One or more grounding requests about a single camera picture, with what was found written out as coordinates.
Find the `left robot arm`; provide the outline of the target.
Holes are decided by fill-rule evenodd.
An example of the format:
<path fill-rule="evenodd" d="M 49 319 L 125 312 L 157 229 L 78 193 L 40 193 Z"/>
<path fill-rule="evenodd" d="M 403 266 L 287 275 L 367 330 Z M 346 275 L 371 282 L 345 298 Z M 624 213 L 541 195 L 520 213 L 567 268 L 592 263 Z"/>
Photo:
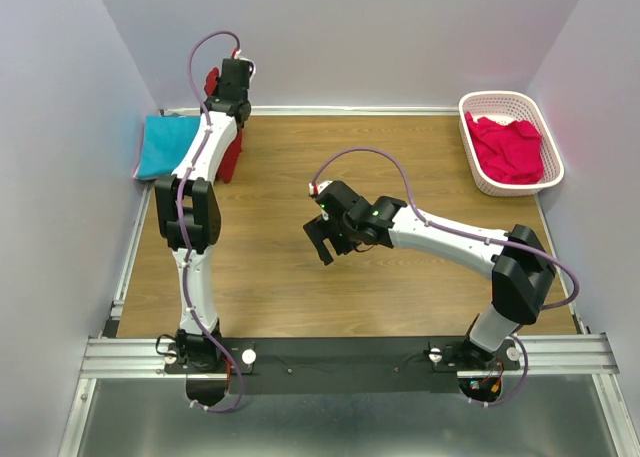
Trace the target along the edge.
<path fill-rule="evenodd" d="M 193 141 L 178 166 L 155 184 L 159 230 L 172 251 L 181 294 L 181 317 L 173 359 L 185 369 L 224 370 L 229 364 L 218 338 L 213 302 L 212 254 L 221 233 L 214 181 L 227 150 L 251 113 L 250 82 L 255 64 L 233 56 L 223 60 L 215 86 L 206 94 Z"/>

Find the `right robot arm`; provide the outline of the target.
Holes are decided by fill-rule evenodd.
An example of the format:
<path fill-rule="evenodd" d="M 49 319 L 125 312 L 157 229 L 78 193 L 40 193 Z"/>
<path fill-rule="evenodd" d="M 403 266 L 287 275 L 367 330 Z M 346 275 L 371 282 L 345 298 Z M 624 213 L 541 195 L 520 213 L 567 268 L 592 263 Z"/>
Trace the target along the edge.
<path fill-rule="evenodd" d="M 311 184 L 309 196 L 320 213 L 303 229 L 326 265 L 366 246 L 383 246 L 432 254 L 490 280 L 491 302 L 470 325 L 454 362 L 485 370 L 512 332 L 537 321 L 556 269 L 530 228 L 474 228 L 388 196 L 370 203 L 342 181 Z"/>

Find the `dark red t-shirt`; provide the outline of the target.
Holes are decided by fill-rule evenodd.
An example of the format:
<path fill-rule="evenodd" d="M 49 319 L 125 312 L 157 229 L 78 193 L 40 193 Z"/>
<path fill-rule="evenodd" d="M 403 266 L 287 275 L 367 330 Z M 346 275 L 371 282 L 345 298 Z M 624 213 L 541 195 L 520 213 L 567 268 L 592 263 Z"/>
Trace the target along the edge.
<path fill-rule="evenodd" d="M 219 76 L 220 76 L 220 70 L 218 67 L 213 67 L 211 71 L 207 74 L 205 78 L 204 87 L 203 87 L 203 90 L 207 98 L 211 97 L 214 94 L 214 91 L 217 87 L 217 81 Z M 243 140 L 243 130 L 238 129 L 234 140 L 227 148 L 222 158 L 222 161 L 220 163 L 220 166 L 217 170 L 216 178 L 218 180 L 223 181 L 226 184 L 232 181 L 233 175 L 235 173 L 237 162 L 242 152 L 242 140 Z"/>

